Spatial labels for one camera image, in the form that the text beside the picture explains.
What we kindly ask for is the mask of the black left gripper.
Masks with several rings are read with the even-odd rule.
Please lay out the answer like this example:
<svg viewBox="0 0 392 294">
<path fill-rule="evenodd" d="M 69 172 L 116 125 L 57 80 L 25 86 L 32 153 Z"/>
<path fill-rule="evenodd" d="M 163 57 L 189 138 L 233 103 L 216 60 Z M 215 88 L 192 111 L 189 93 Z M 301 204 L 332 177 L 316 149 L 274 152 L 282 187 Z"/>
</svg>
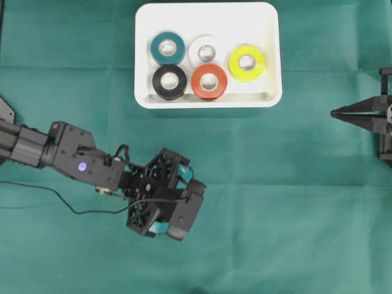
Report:
<svg viewBox="0 0 392 294">
<path fill-rule="evenodd" d="M 129 201 L 126 226 L 150 238 L 166 233 L 184 191 L 178 184 L 188 185 L 194 177 L 190 160 L 164 148 L 147 165 L 128 162 L 126 167 L 119 184 Z"/>
</svg>

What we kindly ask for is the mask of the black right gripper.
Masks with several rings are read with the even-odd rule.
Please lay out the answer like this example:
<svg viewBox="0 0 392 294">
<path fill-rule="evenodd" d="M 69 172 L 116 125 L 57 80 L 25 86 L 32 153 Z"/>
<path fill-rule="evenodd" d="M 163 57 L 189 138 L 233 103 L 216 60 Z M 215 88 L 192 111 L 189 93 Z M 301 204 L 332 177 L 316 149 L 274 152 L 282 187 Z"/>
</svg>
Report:
<svg viewBox="0 0 392 294">
<path fill-rule="evenodd" d="M 343 122 L 350 123 L 380 135 L 379 159 L 391 167 L 391 94 L 388 93 L 388 81 L 391 77 L 391 68 L 384 67 L 379 70 L 381 76 L 381 96 L 374 96 L 361 102 L 343 106 L 332 110 L 330 115 Z M 365 113 L 380 111 L 383 101 L 386 103 L 385 116 L 386 126 L 383 133 L 383 118 L 377 115 L 353 115 L 343 113 Z"/>
</svg>

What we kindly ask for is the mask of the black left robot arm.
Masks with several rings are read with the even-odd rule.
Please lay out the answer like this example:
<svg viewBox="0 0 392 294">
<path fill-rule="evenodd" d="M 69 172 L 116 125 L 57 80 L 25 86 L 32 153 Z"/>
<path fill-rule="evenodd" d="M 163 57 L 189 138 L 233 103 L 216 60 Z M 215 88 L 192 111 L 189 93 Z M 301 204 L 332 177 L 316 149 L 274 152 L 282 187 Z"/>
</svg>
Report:
<svg viewBox="0 0 392 294">
<path fill-rule="evenodd" d="M 99 150 L 92 134 L 65 122 L 54 122 L 47 134 L 1 121 L 1 158 L 34 168 L 50 167 L 103 194 L 121 191 L 127 200 L 127 226 L 155 236 L 155 222 L 166 223 L 167 235 L 182 240 L 192 227 L 203 197 L 195 188 L 189 160 L 168 149 L 145 166 L 133 164 L 129 147 L 114 155 Z"/>
</svg>

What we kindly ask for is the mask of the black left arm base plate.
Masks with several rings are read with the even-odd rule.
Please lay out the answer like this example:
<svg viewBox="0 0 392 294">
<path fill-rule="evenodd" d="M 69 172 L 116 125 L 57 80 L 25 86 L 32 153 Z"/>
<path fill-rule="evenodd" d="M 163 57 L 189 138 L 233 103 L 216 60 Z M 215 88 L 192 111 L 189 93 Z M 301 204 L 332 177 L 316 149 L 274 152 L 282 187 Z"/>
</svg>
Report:
<svg viewBox="0 0 392 294">
<path fill-rule="evenodd" d="M 15 121 L 15 112 L 2 97 L 0 97 L 0 119 L 12 124 Z"/>
</svg>

